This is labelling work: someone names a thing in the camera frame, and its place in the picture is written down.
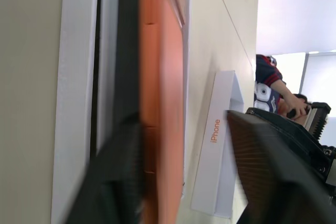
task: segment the white box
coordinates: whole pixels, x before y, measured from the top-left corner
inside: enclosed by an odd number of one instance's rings
[[[226,111],[243,111],[241,94],[234,71],[216,74],[191,203],[193,210],[232,217],[237,172]]]

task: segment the hand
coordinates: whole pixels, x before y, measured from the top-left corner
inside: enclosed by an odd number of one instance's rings
[[[293,95],[290,92],[284,95],[283,98],[289,107],[289,111],[291,111],[292,109],[295,109],[296,111],[296,114],[293,120],[303,115],[306,115],[306,107],[308,105],[305,104],[302,100],[300,100],[299,98],[297,98],[295,95]]]

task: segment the navy jersey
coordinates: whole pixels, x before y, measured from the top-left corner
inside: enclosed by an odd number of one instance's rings
[[[256,83],[254,88],[254,107],[273,113],[278,113],[280,94],[271,89],[271,85],[282,80],[282,74],[272,66],[263,55],[256,57]]]

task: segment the orange phone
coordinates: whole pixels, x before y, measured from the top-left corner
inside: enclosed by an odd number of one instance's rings
[[[174,224],[183,187],[183,41],[177,0],[140,0],[145,224]]]

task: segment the white table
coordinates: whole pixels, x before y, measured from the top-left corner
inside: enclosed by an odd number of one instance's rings
[[[232,219],[190,209],[215,73],[235,70],[245,109],[253,105],[258,0],[190,0],[186,185],[178,224],[236,223],[245,196],[236,183]]]

